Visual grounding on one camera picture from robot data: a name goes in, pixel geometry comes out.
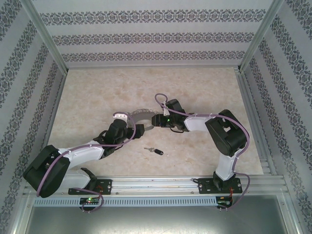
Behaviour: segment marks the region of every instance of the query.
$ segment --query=wall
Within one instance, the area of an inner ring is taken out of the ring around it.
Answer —
[[[64,76],[18,0],[0,0],[0,233],[41,150]]]
[[[239,65],[272,0],[35,0],[69,68]]]
[[[285,1],[245,76],[277,172],[312,233],[312,1]]]

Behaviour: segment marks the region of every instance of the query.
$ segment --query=car key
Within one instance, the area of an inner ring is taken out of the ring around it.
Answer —
[[[158,154],[158,155],[163,155],[164,152],[162,152],[161,150],[158,149],[154,149],[154,153]]]

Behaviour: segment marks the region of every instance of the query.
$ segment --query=beige floor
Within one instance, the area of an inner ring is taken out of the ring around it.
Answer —
[[[232,68],[70,70],[49,144],[66,148],[87,143],[108,129],[115,111],[161,111],[154,100],[158,92],[178,99],[188,113],[231,110],[251,135],[250,147],[240,157],[236,170],[263,174]],[[160,149],[164,155],[150,153],[144,147]],[[219,151],[208,133],[175,134],[154,128],[109,157],[81,167],[97,176],[212,175],[218,158]]]

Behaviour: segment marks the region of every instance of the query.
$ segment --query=floral border pattern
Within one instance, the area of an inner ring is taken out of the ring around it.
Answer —
[[[129,33],[53,36],[57,46],[103,45],[139,43],[203,43],[203,42],[246,42],[254,33]]]
[[[260,22],[265,9],[155,10],[41,13],[45,25],[169,22]]]
[[[37,132],[38,132],[38,129],[39,129],[42,117],[43,117],[46,104],[48,102],[50,92],[52,90],[53,83],[56,78],[57,71],[58,71],[58,66],[56,62],[54,61],[49,71],[49,75],[47,77],[42,94],[40,96],[40,100],[38,102],[36,111],[34,113],[32,123],[30,124],[29,132],[27,133],[27,137],[23,145],[23,150],[21,151],[21,155],[19,156],[19,162],[16,164],[14,175],[12,177],[12,181],[9,186],[10,189],[7,191],[7,196],[4,199],[4,205],[2,206],[2,211],[0,214],[0,233],[5,233],[5,229],[7,228],[9,224],[9,220],[11,218],[11,212],[13,211],[14,204],[17,200],[18,191],[20,189],[20,183],[23,180],[22,174],[27,167],[30,153],[33,150],[33,145],[36,139],[36,135],[37,135]],[[62,80],[60,81],[60,84],[58,86],[57,93],[59,93],[61,84],[62,84]]]
[[[3,40],[6,32],[11,27],[16,16],[22,8],[19,0],[7,0],[0,10],[0,41]]]
[[[296,75],[305,96],[308,98],[310,107],[312,108],[311,71],[308,70],[306,62],[302,59],[299,50],[297,50],[297,47],[294,45],[294,41],[287,32],[285,25],[282,23],[279,16],[274,18],[271,24],[271,29],[288,60],[288,64],[292,68],[293,73]]]
[[[281,156],[284,160],[286,171],[288,172],[289,178],[291,179],[291,184],[293,186],[293,190],[295,191],[298,204],[301,207],[301,213],[304,216],[305,222],[307,223],[308,230],[312,232],[311,203],[308,200],[308,194],[304,191],[305,187],[302,185],[302,178],[300,177],[298,167],[294,163],[292,153],[289,150],[289,146],[283,133],[283,129],[280,126],[276,110],[272,104],[272,100],[270,98],[268,89],[266,88],[266,85],[263,81],[262,74],[259,70],[258,64],[255,61],[255,58],[252,58],[252,60],[249,63],[249,66],[252,70],[253,78],[255,79],[259,93],[261,95],[261,99],[267,111],[267,115],[269,117],[270,124],[273,129],[274,136],[276,138],[276,142],[279,147]],[[246,80],[250,91],[252,91],[248,79]]]
[[[309,39],[312,40],[312,7],[307,0],[286,0],[292,12],[297,16],[302,28],[306,30]]]
[[[9,58],[9,61],[6,64],[3,72],[0,77],[0,109],[2,104],[5,101],[5,97],[8,95],[8,92],[11,89],[12,82],[15,80],[20,66],[25,59],[26,53],[30,45],[32,44],[37,30],[33,23],[29,21],[21,38],[19,39],[18,44],[14,48],[12,56]]]
[[[288,87],[281,72],[276,64],[276,61],[271,53],[271,50],[265,40],[259,44],[259,50],[267,65],[267,68],[272,76],[272,80],[275,84],[277,92],[281,98],[285,112],[288,115],[294,134],[300,143],[300,148],[303,151],[303,156],[306,157],[306,163],[309,165],[309,169],[312,170],[312,140],[309,138],[306,127],[303,125],[301,116],[296,109],[296,104],[288,91]]]
[[[242,59],[245,51],[161,51],[62,54],[65,62]]]
[[[7,131],[4,133],[3,140],[1,141],[0,145],[0,175],[2,175],[2,170],[5,168],[6,161],[8,160],[8,156],[11,153],[11,148],[13,147],[12,144],[16,139],[17,131],[20,129],[20,124],[26,113],[28,104],[32,97],[48,53],[48,48],[45,44],[43,44],[38,52],[36,60],[34,61],[33,68],[30,70],[25,86],[16,104],[16,108],[14,109],[14,113],[12,114],[12,118],[6,127]]]

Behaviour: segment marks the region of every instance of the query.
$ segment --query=white robotic arm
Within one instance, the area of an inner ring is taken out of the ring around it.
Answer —
[[[176,99],[166,103],[169,109],[185,113]],[[219,115],[227,119],[238,120],[233,114],[224,110]],[[186,117],[171,111],[164,114],[157,114],[152,117],[152,125],[165,128],[177,127],[181,132],[189,131],[205,131],[209,132],[215,142],[216,147],[220,151],[219,165],[214,173],[214,185],[222,191],[226,187],[227,182],[231,181],[235,174],[233,172],[234,164],[237,160],[236,156],[242,151],[246,145],[246,135],[235,124],[225,118],[210,116],[190,116]],[[86,145],[90,147],[74,147],[68,149],[57,149],[52,145],[46,146],[30,166],[25,170],[23,177],[30,185],[38,190],[41,197],[48,197],[58,189],[82,188],[92,191],[95,183],[92,182],[96,177],[87,169],[82,168],[78,171],[70,170],[75,166],[90,160],[99,160],[112,154],[118,148],[103,147],[103,145],[117,145],[124,142],[126,138],[130,138],[134,130],[127,128],[127,119],[125,116],[119,116],[110,125],[107,131],[103,131],[98,137],[88,142]],[[140,138],[144,134],[144,125],[137,124],[134,138]],[[60,157],[57,163],[50,170],[50,174],[44,180],[44,176],[49,165],[61,154],[68,152]]]

